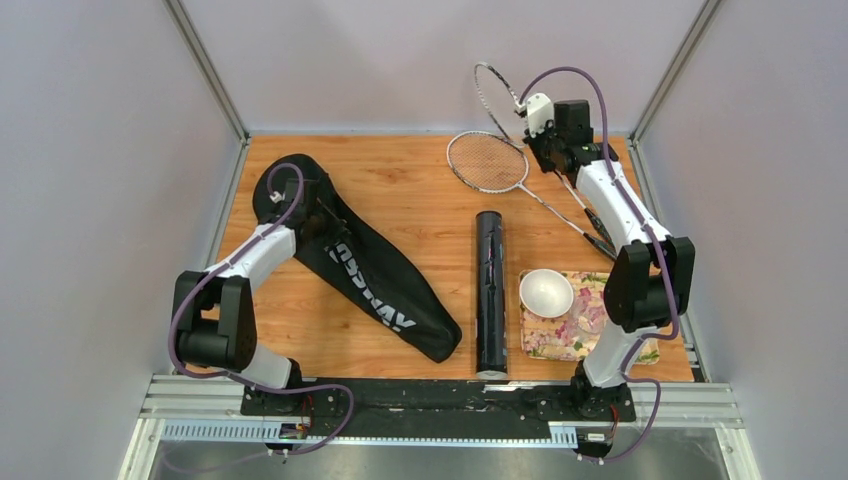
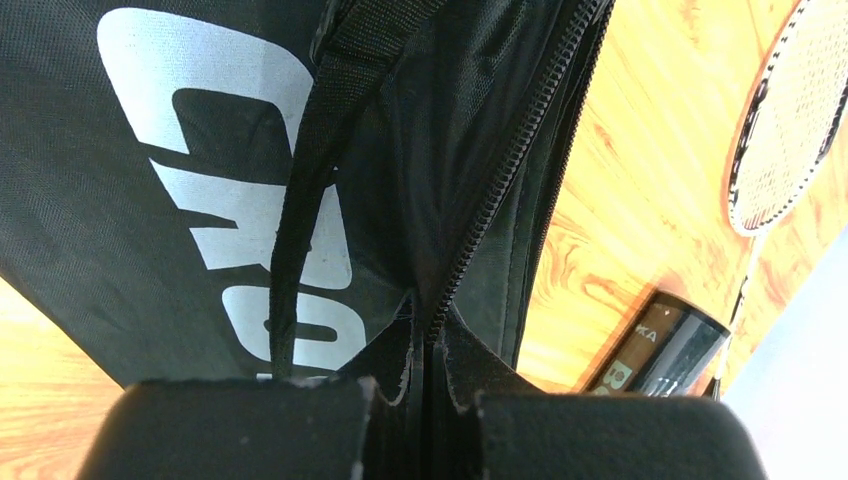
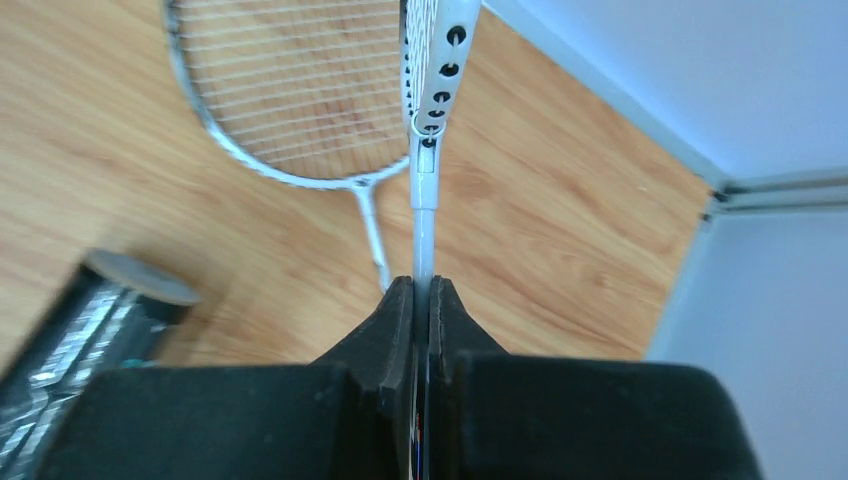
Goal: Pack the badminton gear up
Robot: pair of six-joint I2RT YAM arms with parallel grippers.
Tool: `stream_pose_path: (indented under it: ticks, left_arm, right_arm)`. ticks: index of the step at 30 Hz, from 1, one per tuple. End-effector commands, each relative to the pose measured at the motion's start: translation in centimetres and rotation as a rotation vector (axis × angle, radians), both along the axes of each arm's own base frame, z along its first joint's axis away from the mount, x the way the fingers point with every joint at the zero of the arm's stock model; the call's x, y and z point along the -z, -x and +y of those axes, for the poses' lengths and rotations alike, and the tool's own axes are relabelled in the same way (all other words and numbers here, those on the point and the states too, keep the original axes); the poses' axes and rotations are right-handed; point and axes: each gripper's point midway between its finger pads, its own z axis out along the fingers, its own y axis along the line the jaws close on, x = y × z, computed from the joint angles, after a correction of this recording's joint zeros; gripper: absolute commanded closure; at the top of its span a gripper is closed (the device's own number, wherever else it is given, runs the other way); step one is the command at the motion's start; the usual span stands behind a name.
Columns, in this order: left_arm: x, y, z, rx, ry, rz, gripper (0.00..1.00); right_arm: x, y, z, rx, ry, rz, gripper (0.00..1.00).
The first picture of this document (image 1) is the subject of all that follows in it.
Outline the black Crossway racket bag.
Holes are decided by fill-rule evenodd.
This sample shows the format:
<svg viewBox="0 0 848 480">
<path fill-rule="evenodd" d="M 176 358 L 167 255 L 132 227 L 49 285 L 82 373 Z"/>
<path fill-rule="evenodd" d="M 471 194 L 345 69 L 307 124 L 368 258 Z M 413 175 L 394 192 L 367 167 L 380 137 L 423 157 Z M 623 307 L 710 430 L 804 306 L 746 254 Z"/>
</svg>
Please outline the black Crossway racket bag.
<svg viewBox="0 0 848 480">
<path fill-rule="evenodd" d="M 290 154 L 262 173 L 252 198 L 257 221 L 280 206 L 269 200 L 272 191 L 285 191 L 291 199 L 300 180 L 305 182 L 303 200 L 335 197 L 336 215 L 344 225 L 295 259 L 431 361 L 447 360 L 462 339 L 460 326 L 421 271 L 344 201 L 314 158 Z"/>
</svg>

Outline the silver badminton racket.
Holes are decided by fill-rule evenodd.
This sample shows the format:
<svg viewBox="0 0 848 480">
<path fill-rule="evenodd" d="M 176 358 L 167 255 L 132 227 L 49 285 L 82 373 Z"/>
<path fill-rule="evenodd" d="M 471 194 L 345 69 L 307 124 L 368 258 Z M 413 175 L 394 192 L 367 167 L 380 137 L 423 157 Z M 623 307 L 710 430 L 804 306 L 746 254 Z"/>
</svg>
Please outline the silver badminton racket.
<svg viewBox="0 0 848 480">
<path fill-rule="evenodd" d="M 589 208 L 572 187 L 567 190 L 578 203 L 595 229 L 591 234 L 530 190 L 525 182 L 530 172 L 526 154 L 508 140 L 484 131 L 458 134 L 446 147 L 447 163 L 455 176 L 470 188 L 486 194 L 503 194 L 521 190 L 580 234 L 607 258 L 614 260 L 611 236 L 600 216 Z"/>
<path fill-rule="evenodd" d="M 491 64 L 478 61 L 473 66 L 473 80 L 477 95 L 485 109 L 488 117 L 493 122 L 498 134 L 513 147 L 524 150 L 525 145 L 515 137 L 516 123 L 505 119 L 504 114 L 509 110 L 507 102 L 515 107 L 518 104 L 518 95 L 506 78 Z M 555 172 L 558 180 L 567 189 L 572 198 L 577 202 L 593 229 L 595 236 L 611 247 L 612 241 L 609 233 L 602 225 L 600 217 L 588 206 L 588 204 L 577 193 L 560 173 Z"/>
</svg>

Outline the black shuttlecock tube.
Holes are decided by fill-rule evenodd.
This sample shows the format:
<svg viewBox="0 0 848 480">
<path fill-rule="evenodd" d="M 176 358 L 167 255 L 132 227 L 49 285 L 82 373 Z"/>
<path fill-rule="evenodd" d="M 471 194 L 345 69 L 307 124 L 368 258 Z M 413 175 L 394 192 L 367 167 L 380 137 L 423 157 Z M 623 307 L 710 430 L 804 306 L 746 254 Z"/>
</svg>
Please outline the black shuttlecock tube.
<svg viewBox="0 0 848 480">
<path fill-rule="evenodd" d="M 476 376 L 507 377 L 505 268 L 502 215 L 488 210 L 476 221 Z"/>
</svg>

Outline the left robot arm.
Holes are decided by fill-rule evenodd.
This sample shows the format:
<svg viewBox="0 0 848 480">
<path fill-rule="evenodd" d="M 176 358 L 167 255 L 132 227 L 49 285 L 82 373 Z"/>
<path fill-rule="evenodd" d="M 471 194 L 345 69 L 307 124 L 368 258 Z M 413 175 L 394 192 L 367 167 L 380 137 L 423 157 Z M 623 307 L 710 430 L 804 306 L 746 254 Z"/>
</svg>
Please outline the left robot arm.
<svg viewBox="0 0 848 480">
<path fill-rule="evenodd" d="M 261 219 L 236 250 L 175 284 L 168 353 L 192 378 L 225 377 L 266 392 L 283 415 L 305 402 L 300 368 L 258 340 L 254 293 L 283 263 L 344 223 L 319 200 L 284 201 Z"/>
</svg>

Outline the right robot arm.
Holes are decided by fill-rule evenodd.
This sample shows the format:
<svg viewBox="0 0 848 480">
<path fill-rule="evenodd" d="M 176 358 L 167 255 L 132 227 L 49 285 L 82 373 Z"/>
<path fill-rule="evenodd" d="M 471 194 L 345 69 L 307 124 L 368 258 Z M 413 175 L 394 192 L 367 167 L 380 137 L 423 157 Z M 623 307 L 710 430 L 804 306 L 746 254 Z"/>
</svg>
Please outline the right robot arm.
<svg viewBox="0 0 848 480">
<path fill-rule="evenodd" d="M 524 142 L 544 172 L 562 176 L 594 208 L 615 250 L 604 288 L 609 317 L 572 377 L 570 404 L 593 419 L 629 397 L 626 375 L 643 343 L 686 311 L 695 249 L 657 222 L 631 187 L 606 140 L 596 142 L 585 100 L 554 102 L 544 94 L 521 101 Z"/>
</svg>

